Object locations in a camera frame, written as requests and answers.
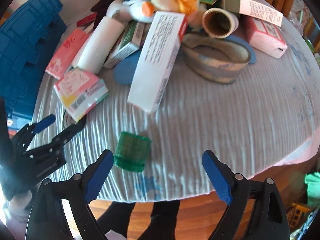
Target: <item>paper roll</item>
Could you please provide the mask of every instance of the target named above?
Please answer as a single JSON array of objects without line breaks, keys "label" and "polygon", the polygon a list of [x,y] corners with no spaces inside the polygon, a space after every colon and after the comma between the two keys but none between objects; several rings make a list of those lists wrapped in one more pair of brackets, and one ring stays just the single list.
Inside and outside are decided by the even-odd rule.
[{"label": "paper roll", "polygon": [[85,46],[78,67],[94,74],[99,73],[125,27],[125,24],[105,16]]},{"label": "paper roll", "polygon": [[211,8],[203,15],[202,25],[210,37],[224,39],[239,27],[239,20],[226,10]]},{"label": "paper roll", "polygon": [[81,58],[82,53],[84,52],[85,47],[87,46],[90,37],[85,41],[85,43],[82,45],[81,49],[78,51],[77,55],[74,57],[74,59],[71,62],[71,66],[73,68],[76,68],[78,66],[79,60]]}]

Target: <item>wooden floor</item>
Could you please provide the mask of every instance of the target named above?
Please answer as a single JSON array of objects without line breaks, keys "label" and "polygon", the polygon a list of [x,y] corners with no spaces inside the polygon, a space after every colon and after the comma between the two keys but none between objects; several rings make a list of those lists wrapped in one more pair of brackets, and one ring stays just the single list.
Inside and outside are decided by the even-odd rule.
[{"label": "wooden floor", "polygon": [[[254,180],[264,181],[265,178],[273,178],[280,191],[286,208],[302,197],[306,188],[304,175],[316,165],[317,157],[311,160],[280,167],[272,167],[254,177]],[[111,202],[95,200],[90,207],[98,218],[108,208]],[[235,239],[240,239],[250,217],[253,201],[247,204],[246,211]],[[217,223],[219,222],[226,204],[220,201],[215,192],[209,195],[188,198],[181,201],[176,227],[176,240],[207,240]],[[128,238],[137,239],[147,228],[150,222],[152,203],[137,203],[130,220]]]}]

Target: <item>black pants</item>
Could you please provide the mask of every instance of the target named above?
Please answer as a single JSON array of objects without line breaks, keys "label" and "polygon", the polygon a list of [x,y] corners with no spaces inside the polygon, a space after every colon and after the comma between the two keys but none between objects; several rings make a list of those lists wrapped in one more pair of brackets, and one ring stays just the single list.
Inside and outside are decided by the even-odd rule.
[{"label": "black pants", "polygon": [[[112,202],[104,214],[97,220],[104,234],[111,229],[128,237],[130,216],[135,203]],[[175,240],[174,231],[180,201],[155,202],[151,213],[151,222],[138,240]]]}]

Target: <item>blue plastic crate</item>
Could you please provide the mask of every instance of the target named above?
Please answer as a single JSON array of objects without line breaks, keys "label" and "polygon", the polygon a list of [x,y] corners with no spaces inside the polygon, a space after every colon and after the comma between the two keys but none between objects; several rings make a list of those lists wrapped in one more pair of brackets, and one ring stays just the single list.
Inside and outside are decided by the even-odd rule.
[{"label": "blue plastic crate", "polygon": [[0,27],[0,95],[11,119],[32,120],[47,67],[67,29],[59,0],[29,0]]}]

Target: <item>green container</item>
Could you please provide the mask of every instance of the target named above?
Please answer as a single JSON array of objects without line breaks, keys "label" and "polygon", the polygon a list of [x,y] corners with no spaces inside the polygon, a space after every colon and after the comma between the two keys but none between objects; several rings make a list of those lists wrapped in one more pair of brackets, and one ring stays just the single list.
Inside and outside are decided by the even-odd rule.
[{"label": "green container", "polygon": [[142,172],[150,146],[148,137],[122,132],[114,155],[115,165],[126,171]]}]

